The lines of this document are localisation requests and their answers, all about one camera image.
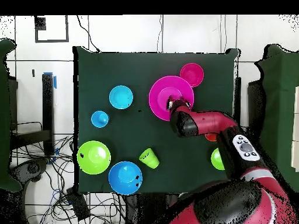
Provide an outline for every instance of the pink bowl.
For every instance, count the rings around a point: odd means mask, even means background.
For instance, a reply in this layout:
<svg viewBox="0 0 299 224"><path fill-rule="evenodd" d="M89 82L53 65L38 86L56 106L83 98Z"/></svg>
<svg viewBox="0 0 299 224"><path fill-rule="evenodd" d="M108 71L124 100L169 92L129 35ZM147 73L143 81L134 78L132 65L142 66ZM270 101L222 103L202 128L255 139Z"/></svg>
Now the pink bowl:
<svg viewBox="0 0 299 224"><path fill-rule="evenodd" d="M180 70L180 77L186 80L191 87L196 87L203 81L203 69L195 63L186 64Z"/></svg>
<svg viewBox="0 0 299 224"><path fill-rule="evenodd" d="M169 111L166 109L170 96L176 100L183 97L191 106L194 103L193 89L186 80L178 76L165 76L157 80L149 93L148 103L152 112L165 121L170 120Z"/></svg>

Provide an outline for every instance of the black stand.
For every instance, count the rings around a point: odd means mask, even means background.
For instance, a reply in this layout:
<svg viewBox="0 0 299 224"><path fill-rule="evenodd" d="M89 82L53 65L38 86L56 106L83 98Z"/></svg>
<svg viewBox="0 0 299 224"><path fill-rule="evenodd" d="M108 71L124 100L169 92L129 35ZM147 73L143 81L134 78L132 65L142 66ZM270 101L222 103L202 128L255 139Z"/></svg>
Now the black stand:
<svg viewBox="0 0 299 224"><path fill-rule="evenodd" d="M11 131L17 129L17 97L16 89L18 82L16 78L9 77L9 93L11 98ZM44 154L50 156L54 154L54 116L53 116L53 78L50 74L42 75L43 82L43 130L22 134L12 134L11 149L17 149L30 144L44 142Z"/></svg>

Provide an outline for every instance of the red cup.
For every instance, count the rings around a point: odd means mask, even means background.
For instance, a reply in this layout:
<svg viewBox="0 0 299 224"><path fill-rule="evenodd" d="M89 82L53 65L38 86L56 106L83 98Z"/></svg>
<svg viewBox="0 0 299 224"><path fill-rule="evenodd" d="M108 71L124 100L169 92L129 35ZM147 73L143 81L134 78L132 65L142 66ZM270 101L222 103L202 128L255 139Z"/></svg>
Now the red cup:
<svg viewBox="0 0 299 224"><path fill-rule="evenodd" d="M210 142L216 142L217 140L217 134L215 133L208 133L208 134L204 134L204 136L207 138L207 140L209 140Z"/></svg>

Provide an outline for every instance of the plastic cup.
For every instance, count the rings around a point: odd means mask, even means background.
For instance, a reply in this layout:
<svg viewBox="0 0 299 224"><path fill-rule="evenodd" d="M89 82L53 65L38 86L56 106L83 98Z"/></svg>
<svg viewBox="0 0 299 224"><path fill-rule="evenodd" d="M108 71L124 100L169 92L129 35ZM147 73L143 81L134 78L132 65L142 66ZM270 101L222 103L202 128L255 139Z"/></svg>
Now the plastic cup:
<svg viewBox="0 0 299 224"><path fill-rule="evenodd" d="M98 128L106 126L109 122L109 116L104 111L96 111L91 116L91 123Z"/></svg>
<svg viewBox="0 0 299 224"><path fill-rule="evenodd" d="M105 144L98 141L89 141L83 143L79 148L77 161L83 172L99 174L109 167L111 154Z"/></svg>
<svg viewBox="0 0 299 224"><path fill-rule="evenodd" d="M108 181L113 191L131 195L140 188L142 173L133 162L118 162L110 169Z"/></svg>
<svg viewBox="0 0 299 224"><path fill-rule="evenodd" d="M159 165L159 160L151 148L143 151L143 153L139 157L139 160L152 169L155 169Z"/></svg>
<svg viewBox="0 0 299 224"><path fill-rule="evenodd" d="M209 140L210 142L216 142L217 141L217 134L215 133L208 133L204 134L204 136Z"/></svg>
<svg viewBox="0 0 299 224"><path fill-rule="evenodd" d="M224 169L224 165L222 163L222 159L221 159L221 156L220 156L220 152L219 152L219 149L215 149L213 152L212 152L212 155L211 155L211 161L212 161L212 164L213 166L218 169L218 170L225 170Z"/></svg>

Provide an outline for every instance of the light blue bowl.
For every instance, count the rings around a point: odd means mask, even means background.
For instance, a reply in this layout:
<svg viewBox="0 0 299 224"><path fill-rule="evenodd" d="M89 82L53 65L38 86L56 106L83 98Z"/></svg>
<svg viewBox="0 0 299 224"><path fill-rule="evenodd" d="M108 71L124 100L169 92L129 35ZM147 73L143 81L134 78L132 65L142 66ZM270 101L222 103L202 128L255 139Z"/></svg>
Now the light blue bowl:
<svg viewBox="0 0 299 224"><path fill-rule="evenodd" d="M109 116L104 111L96 111L91 116L91 123L98 128L104 127L109 122Z"/></svg>
<svg viewBox="0 0 299 224"><path fill-rule="evenodd" d="M126 109L133 102L133 93L126 86L116 86L110 91L109 102L116 109Z"/></svg>
<svg viewBox="0 0 299 224"><path fill-rule="evenodd" d="M133 162L118 162L110 169L108 181L113 191L131 195L141 186L141 170Z"/></svg>

